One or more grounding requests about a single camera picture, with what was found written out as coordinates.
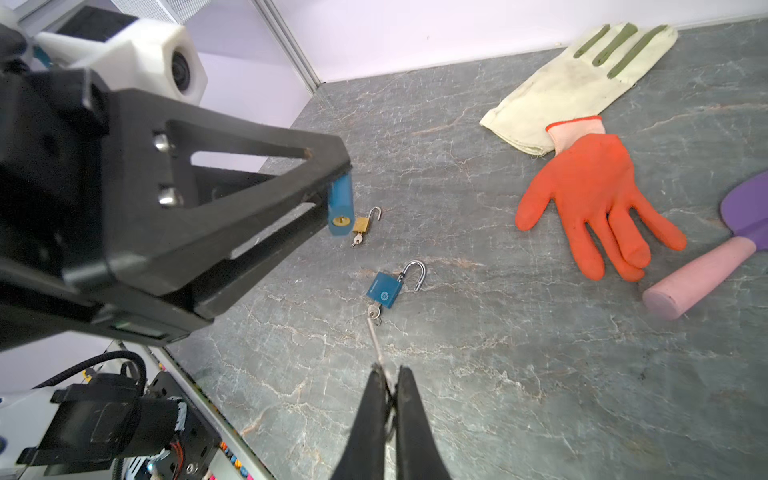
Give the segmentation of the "large blue padlock key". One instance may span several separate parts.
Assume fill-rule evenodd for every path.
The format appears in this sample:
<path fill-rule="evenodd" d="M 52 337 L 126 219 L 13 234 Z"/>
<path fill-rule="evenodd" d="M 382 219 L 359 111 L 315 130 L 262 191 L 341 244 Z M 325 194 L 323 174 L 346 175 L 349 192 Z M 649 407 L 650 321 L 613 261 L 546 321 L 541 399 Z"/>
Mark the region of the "large blue padlock key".
<path fill-rule="evenodd" d="M 369 305 L 367 309 L 367 315 L 375 326 L 379 326 L 381 324 L 381 304 L 374 302 Z"/>

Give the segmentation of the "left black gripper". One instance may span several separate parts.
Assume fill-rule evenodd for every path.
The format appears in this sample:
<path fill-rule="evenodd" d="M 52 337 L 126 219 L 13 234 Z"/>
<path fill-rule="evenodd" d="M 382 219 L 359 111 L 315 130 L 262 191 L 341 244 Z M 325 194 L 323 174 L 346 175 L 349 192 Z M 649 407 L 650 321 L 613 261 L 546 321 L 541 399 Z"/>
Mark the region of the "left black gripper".
<path fill-rule="evenodd" d="M 328 228 L 333 135 L 256 124 L 91 69 L 1 69 L 1 347 L 114 308 L 223 314 Z"/>

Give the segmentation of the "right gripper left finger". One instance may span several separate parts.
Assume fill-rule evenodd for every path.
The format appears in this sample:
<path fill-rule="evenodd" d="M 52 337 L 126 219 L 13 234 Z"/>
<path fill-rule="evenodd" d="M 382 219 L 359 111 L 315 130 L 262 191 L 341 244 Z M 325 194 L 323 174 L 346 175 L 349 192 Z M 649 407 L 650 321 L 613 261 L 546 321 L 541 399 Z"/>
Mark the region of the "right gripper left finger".
<path fill-rule="evenodd" d="M 384 478 L 389 400 L 384 371 L 379 364 L 375 364 L 332 480 Z"/>

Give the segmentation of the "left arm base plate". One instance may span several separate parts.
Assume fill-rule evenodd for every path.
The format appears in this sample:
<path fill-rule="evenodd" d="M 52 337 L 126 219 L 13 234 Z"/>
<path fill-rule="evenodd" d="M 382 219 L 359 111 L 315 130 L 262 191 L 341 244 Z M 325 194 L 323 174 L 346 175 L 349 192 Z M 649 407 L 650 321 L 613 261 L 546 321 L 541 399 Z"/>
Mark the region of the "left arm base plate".
<path fill-rule="evenodd" d="M 209 467 L 221 442 L 218 431 L 170 373 L 159 373 L 149 392 L 179 403 L 184 420 L 171 444 L 145 463 L 148 479 L 209 479 Z"/>

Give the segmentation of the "small blue padlock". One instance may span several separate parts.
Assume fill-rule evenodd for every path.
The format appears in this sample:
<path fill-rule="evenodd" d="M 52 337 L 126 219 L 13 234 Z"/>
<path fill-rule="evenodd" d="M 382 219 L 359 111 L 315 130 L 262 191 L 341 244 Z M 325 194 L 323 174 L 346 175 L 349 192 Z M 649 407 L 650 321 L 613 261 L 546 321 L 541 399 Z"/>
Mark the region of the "small blue padlock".
<path fill-rule="evenodd" d="M 355 219 L 352 176 L 344 175 L 329 189 L 328 228 L 333 236 L 346 236 L 352 231 Z"/>

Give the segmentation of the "large blue padlock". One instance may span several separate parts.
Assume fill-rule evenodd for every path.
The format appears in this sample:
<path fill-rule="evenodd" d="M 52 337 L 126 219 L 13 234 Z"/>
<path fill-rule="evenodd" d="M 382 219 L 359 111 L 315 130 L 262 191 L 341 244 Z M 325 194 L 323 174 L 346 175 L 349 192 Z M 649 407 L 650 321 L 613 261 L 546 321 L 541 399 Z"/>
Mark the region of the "large blue padlock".
<path fill-rule="evenodd" d="M 401 289 L 405 285 L 405 278 L 409 270 L 413 267 L 418 267 L 420 269 L 420 276 L 414 289 L 415 292 L 420 291 L 426 279 L 428 269 L 421 260 L 412 260 L 406 264 L 402 271 L 396 276 L 392 276 L 384 272 L 378 272 L 368 291 L 366 292 L 366 296 L 372 301 L 372 303 L 380 303 L 381 308 L 384 307 L 386 309 L 390 309 L 398 298 Z"/>

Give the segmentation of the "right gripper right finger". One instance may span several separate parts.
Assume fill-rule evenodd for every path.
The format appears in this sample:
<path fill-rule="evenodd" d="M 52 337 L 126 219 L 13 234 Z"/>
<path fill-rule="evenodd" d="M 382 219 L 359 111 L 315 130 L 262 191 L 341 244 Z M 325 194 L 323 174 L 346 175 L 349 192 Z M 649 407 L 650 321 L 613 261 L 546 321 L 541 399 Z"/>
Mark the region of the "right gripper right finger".
<path fill-rule="evenodd" d="M 412 370 L 401 366 L 395 393 L 396 475 L 399 480 L 451 476 L 437 449 Z"/>

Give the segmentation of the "brass padlock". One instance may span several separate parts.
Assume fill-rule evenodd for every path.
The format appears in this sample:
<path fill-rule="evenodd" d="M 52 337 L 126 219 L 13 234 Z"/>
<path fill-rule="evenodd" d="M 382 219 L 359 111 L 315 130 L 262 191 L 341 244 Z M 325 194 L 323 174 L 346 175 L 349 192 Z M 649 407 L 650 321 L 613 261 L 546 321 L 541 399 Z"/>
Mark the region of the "brass padlock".
<path fill-rule="evenodd" d="M 353 226 L 354 238 L 352 246 L 356 247 L 363 243 L 366 234 L 369 232 L 371 224 L 374 219 L 380 220 L 382 217 L 382 209 L 378 206 L 373 207 L 365 217 L 358 217 L 355 220 Z"/>

